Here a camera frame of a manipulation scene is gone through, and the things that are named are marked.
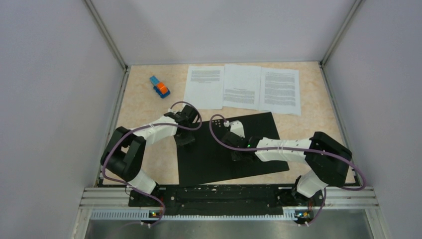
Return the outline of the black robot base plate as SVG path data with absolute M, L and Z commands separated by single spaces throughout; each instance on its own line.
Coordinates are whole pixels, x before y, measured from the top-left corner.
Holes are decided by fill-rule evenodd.
M 250 216 L 281 215 L 288 207 L 318 207 L 323 200 L 320 190 L 311 198 L 294 192 L 284 184 L 162 185 L 153 198 L 135 191 L 129 195 L 130 207 L 161 207 L 165 215 Z

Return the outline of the teal folder black inside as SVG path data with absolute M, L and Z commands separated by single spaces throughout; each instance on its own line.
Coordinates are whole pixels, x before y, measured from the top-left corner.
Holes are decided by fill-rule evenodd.
M 247 139 L 256 136 L 280 138 L 271 113 L 229 118 L 229 121 L 235 120 L 243 124 Z M 208 121 L 203 122 L 198 130 L 192 131 L 192 136 L 194 142 L 177 146 L 180 186 L 194 186 L 289 170 L 285 161 L 232 160 L 232 151 L 221 146 L 212 137 Z

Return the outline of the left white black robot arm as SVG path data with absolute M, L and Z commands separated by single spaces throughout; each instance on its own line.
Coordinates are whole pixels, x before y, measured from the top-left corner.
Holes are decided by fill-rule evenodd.
M 141 191 L 140 198 L 148 206 L 159 201 L 156 181 L 142 169 L 145 149 L 159 141 L 175 136 L 180 145 L 195 141 L 191 131 L 202 125 L 198 110 L 187 104 L 181 111 L 169 109 L 159 119 L 134 129 L 123 126 L 114 130 L 101 157 L 102 173 L 113 173 L 124 183 Z

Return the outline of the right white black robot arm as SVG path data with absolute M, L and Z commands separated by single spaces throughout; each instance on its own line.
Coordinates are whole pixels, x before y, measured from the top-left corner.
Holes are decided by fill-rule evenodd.
M 352 158 L 348 148 L 321 131 L 316 131 L 310 138 L 297 140 L 256 136 L 246 139 L 229 131 L 216 141 L 233 150 L 237 154 L 236 160 L 308 165 L 309 172 L 299 177 L 292 191 L 292 199 L 298 205 L 305 205 L 327 186 L 343 187 Z

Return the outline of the printed paper sheet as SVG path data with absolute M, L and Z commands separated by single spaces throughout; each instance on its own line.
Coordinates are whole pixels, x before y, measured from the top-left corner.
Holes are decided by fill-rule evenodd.
M 184 101 L 199 110 L 223 107 L 224 66 L 189 66 Z
M 262 68 L 258 109 L 300 116 L 299 71 Z
M 223 106 L 258 110 L 260 81 L 261 67 L 226 64 Z

